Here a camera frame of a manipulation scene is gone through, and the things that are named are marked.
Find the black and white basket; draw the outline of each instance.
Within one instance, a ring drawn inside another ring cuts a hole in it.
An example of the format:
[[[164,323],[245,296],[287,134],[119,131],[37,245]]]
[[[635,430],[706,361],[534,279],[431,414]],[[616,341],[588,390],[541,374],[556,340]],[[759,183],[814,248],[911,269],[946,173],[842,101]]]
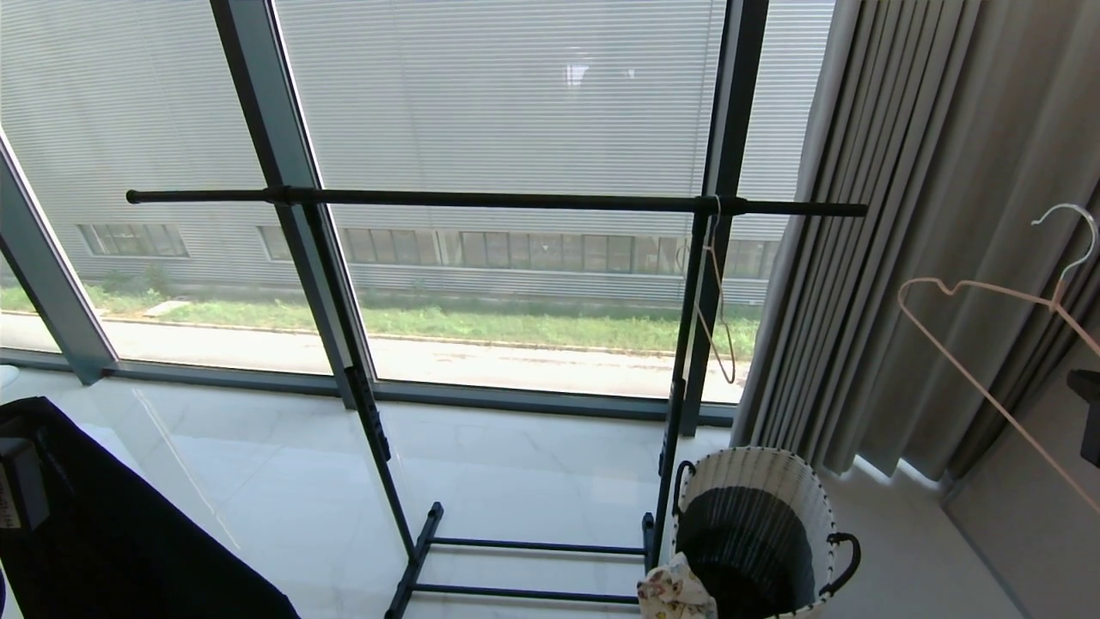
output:
[[[673,553],[686,555],[719,619],[818,617],[859,566],[859,542],[837,533],[821,480],[789,452],[734,447],[683,462],[675,496]],[[842,542],[851,563],[833,579]]]

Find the white wall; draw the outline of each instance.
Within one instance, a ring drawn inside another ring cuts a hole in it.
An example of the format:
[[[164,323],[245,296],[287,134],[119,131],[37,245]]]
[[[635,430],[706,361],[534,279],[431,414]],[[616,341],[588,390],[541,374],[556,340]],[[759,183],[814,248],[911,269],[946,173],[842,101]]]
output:
[[[1079,456],[1087,408],[1066,386],[1074,368],[1100,371],[1100,360],[1079,345],[1020,419],[1100,499],[1100,469]],[[1018,432],[1005,431],[944,509],[1031,617],[1097,616],[1100,516]]]

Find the horizontal rod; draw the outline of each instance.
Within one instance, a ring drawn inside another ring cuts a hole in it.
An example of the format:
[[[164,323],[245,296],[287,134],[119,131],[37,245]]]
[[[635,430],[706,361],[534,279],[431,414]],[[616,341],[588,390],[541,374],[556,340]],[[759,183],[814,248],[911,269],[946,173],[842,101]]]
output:
[[[622,554],[645,556],[646,549],[626,546],[586,546],[583,544],[546,544],[541,542],[504,542],[498,540],[468,540],[463,538],[432,538],[433,546],[472,546],[479,549],[515,549],[525,551],[554,551],[590,554]]]
[[[858,203],[750,201],[736,196],[574,196],[553,194],[465,194],[441,191],[367,191],[268,187],[265,189],[196,189],[180,191],[127,191],[130,203],[262,201],[270,203],[358,203],[393,206],[443,206],[455,208],[535,208],[548,210],[625,210],[744,214],[822,214],[862,217],[867,207]]]
[[[413,590],[431,594],[459,594],[468,596],[514,597],[524,599],[553,599],[561,601],[588,601],[593,604],[638,604],[634,596],[603,594],[574,594],[569,592],[538,592],[530,589],[497,589],[491,587],[461,587],[458,585],[414,585]]]

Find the tile floor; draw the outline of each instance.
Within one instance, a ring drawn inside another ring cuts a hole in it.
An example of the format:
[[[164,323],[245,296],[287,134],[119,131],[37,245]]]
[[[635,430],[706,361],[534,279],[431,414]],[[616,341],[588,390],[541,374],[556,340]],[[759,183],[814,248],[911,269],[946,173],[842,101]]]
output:
[[[294,601],[306,618],[381,617],[404,568],[359,420],[334,399],[103,380],[24,371],[0,399],[47,396]],[[398,490],[414,534],[432,501],[440,535],[637,545],[653,509],[661,427],[386,404]],[[678,460],[725,446],[703,429]],[[916,476],[826,476],[864,565],[826,617],[1019,612]],[[842,563],[846,557],[840,557]],[[425,582],[631,595],[632,560],[587,562],[433,551]],[[409,619],[596,618],[636,608],[417,595]],[[18,610],[3,619],[19,617]]]

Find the black fabric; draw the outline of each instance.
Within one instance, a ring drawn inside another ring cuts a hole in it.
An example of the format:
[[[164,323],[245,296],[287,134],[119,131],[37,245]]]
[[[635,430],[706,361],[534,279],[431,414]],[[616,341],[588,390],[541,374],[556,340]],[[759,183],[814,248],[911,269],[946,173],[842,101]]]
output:
[[[721,619],[771,617],[817,597],[802,521],[763,490],[701,494],[678,520],[676,550],[718,603]]]
[[[0,531],[0,561],[26,619],[298,617],[45,398],[0,407],[0,432],[34,442],[51,509],[31,534]]]

